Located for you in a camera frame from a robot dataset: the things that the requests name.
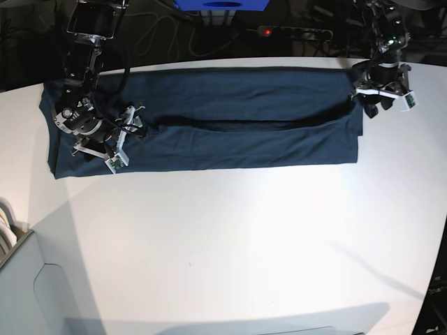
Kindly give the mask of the grey bin at table corner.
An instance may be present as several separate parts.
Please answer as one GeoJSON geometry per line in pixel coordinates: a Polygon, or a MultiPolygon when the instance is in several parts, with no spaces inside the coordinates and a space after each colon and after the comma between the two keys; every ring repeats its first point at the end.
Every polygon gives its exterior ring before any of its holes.
{"type": "Polygon", "coordinates": [[[38,240],[27,232],[1,261],[1,333],[70,334],[38,240]]]}

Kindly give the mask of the dark blue T-shirt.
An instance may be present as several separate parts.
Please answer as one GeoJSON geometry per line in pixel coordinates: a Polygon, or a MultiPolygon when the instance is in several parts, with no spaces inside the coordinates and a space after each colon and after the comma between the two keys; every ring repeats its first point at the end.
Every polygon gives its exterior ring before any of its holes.
{"type": "Polygon", "coordinates": [[[135,72],[117,101],[141,103],[123,172],[355,163],[363,110],[345,70],[197,68],[135,72]]]}

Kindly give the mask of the white slats at left edge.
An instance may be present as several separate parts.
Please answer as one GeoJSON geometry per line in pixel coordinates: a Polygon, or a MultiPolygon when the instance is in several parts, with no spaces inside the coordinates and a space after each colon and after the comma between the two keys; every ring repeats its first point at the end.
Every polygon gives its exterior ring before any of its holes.
{"type": "Polygon", "coordinates": [[[4,259],[29,231],[29,225],[15,219],[13,209],[1,198],[1,260],[4,259]]]}

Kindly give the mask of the black power strip red light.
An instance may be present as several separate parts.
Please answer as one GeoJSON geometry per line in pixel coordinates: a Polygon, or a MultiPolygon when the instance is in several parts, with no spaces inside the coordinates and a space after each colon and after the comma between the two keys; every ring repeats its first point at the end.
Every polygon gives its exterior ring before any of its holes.
{"type": "Polygon", "coordinates": [[[302,28],[302,27],[278,27],[258,26],[257,33],[261,37],[294,38],[298,40],[331,40],[333,32],[328,29],[302,28]]]}

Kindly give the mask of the blue box with oval hole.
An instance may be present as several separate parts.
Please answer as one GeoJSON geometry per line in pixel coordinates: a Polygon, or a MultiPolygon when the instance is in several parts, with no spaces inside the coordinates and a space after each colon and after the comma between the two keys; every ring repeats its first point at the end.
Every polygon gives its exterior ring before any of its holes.
{"type": "Polygon", "coordinates": [[[248,10],[264,11],[269,0],[176,0],[174,4],[184,11],[195,10],[248,10]]]}

